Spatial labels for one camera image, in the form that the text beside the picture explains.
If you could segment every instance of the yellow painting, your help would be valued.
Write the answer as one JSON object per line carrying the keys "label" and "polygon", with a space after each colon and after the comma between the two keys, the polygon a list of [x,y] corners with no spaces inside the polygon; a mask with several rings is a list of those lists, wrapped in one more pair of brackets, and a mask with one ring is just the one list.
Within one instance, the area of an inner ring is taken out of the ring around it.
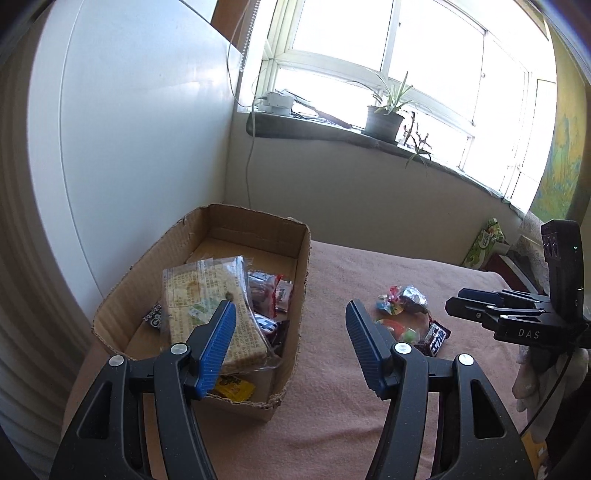
{"label": "yellow painting", "polygon": [[552,32],[556,56],[556,124],[548,162],[530,211],[547,222],[565,218],[579,179],[587,130],[583,79],[570,53]]}

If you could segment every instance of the metal screw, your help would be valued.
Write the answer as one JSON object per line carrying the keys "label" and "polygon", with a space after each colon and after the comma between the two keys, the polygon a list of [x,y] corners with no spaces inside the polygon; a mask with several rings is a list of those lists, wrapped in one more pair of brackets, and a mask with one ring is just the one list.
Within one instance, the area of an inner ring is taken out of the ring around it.
{"label": "metal screw", "polygon": [[189,349],[184,343],[175,343],[172,347],[170,347],[170,353],[173,353],[174,355],[182,355],[187,350]]}
{"label": "metal screw", "polygon": [[403,354],[403,355],[406,355],[407,353],[410,353],[410,352],[412,352],[412,351],[413,351],[413,347],[411,347],[409,344],[407,344],[407,343],[404,343],[404,342],[397,343],[397,344],[394,346],[394,349],[395,349],[395,350],[396,350],[398,353],[401,353],[401,354]]}
{"label": "metal screw", "polygon": [[468,355],[467,353],[461,354],[457,359],[460,361],[462,365],[466,365],[467,367],[474,363],[472,355]]}
{"label": "metal screw", "polygon": [[109,365],[112,367],[118,367],[124,362],[124,358],[121,355],[114,355],[109,358]]}

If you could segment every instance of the yellow snack packet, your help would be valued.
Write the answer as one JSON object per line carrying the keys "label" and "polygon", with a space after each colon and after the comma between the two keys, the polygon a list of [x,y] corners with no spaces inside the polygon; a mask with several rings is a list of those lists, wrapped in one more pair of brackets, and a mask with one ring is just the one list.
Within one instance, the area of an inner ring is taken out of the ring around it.
{"label": "yellow snack packet", "polygon": [[255,391],[255,386],[233,375],[220,375],[214,390],[232,401],[246,401]]}

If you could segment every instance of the bed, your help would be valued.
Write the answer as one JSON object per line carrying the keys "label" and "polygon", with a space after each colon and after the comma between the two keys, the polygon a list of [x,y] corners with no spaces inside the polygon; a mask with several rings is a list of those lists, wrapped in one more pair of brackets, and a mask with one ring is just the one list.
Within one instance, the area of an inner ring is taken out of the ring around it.
{"label": "bed", "polygon": [[[210,407],[197,421],[218,478],[244,480],[365,478],[381,434],[388,402],[367,388],[345,329],[345,307],[360,299],[370,313],[379,293],[394,284],[415,285],[431,314],[452,331],[439,357],[469,353],[495,387],[518,429],[524,414],[511,394],[517,346],[500,343],[479,324],[450,317],[446,300],[463,288],[507,288],[495,273],[429,260],[312,242],[296,374],[275,416],[260,423]],[[108,358],[96,342],[80,370],[64,417],[64,431]],[[418,479],[430,476],[437,430],[437,394],[430,394]],[[145,398],[148,443],[155,433],[153,400]],[[164,479],[160,451],[150,451],[152,475]]]}

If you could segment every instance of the window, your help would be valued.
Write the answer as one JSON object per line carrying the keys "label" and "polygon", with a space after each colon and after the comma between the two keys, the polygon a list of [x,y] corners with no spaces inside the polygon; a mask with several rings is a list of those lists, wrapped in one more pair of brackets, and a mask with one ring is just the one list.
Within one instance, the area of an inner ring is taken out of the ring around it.
{"label": "window", "polygon": [[278,0],[257,95],[288,89],[363,128],[377,74],[397,85],[406,72],[415,88],[403,125],[413,112],[433,160],[527,210],[550,148],[556,71],[550,40],[514,0]]}

